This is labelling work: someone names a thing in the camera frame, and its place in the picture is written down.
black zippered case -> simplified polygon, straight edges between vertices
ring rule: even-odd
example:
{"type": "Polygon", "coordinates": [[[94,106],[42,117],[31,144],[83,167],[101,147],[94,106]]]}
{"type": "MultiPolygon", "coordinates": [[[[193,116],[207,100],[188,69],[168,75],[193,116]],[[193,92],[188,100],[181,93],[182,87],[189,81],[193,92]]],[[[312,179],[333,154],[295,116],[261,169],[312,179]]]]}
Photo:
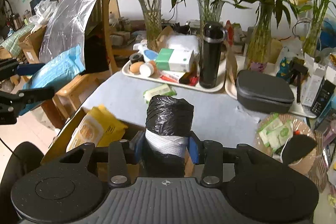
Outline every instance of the black zippered case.
{"type": "Polygon", "coordinates": [[[289,84],[282,78],[241,70],[236,79],[237,100],[249,110],[287,113],[294,101],[289,84]]]}

brown plate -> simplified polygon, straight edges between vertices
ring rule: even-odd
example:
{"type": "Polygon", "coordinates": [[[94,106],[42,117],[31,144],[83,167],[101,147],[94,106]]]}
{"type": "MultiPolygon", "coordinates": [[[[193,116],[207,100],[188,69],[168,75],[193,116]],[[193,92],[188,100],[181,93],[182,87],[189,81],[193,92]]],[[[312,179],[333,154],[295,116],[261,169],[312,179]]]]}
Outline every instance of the brown plate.
{"type": "MultiPolygon", "coordinates": [[[[262,120],[258,128],[263,126],[266,122],[270,120],[272,115],[266,117],[264,120],[262,120]]],[[[303,121],[297,119],[296,117],[289,115],[289,114],[279,114],[279,119],[281,122],[285,123],[288,120],[291,120],[293,123],[293,130],[299,130],[301,134],[307,135],[310,138],[315,139],[315,135],[313,134],[312,130],[307,126],[303,121]]],[[[260,136],[258,133],[255,135],[255,144],[254,147],[258,149],[259,151],[265,153],[266,155],[272,157],[273,152],[271,147],[265,147],[263,141],[261,140],[260,136]]],[[[307,156],[305,156],[298,164],[295,165],[290,165],[290,167],[297,172],[306,175],[310,169],[312,168],[314,161],[316,159],[316,148],[314,148],[307,156]]]]}

crosshair symbol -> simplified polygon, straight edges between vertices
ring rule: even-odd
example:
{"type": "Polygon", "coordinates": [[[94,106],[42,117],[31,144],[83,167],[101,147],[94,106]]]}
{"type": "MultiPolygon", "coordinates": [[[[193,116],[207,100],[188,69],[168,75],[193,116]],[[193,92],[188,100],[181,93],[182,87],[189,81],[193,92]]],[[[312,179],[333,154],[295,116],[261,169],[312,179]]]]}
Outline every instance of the crosshair symbol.
{"type": "Polygon", "coordinates": [[[172,183],[172,182],[170,182],[169,180],[164,180],[163,182],[161,182],[163,185],[169,185],[170,183],[172,183]]]}

yellow package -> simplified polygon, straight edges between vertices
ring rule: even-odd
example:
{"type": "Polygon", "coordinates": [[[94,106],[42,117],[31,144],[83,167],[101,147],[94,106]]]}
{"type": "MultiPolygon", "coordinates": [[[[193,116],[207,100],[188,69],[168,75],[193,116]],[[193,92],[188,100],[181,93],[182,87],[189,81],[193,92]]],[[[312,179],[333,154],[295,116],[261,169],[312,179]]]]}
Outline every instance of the yellow package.
{"type": "Polygon", "coordinates": [[[111,142],[120,140],[126,128],[103,105],[93,107],[73,132],[66,151],[86,142],[93,142],[96,146],[108,146],[111,142]]]}

white woven tape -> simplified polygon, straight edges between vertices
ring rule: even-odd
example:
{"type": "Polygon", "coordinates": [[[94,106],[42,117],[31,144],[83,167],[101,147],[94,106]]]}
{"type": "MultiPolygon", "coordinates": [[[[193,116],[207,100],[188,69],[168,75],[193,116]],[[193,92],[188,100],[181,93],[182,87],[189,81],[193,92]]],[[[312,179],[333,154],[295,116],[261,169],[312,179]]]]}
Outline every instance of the white woven tape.
{"type": "Polygon", "coordinates": [[[176,155],[184,158],[185,148],[188,144],[187,137],[161,136],[146,129],[146,140],[150,148],[162,154],[176,155]]]}

